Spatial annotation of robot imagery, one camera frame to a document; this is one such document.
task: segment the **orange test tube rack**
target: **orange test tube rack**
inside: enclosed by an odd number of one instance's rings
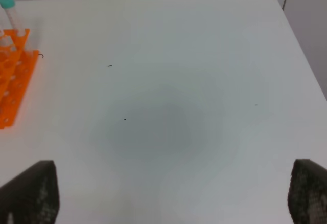
[[[29,29],[22,37],[13,29],[4,32],[13,45],[0,47],[0,129],[13,125],[38,57],[37,50],[24,51]]]

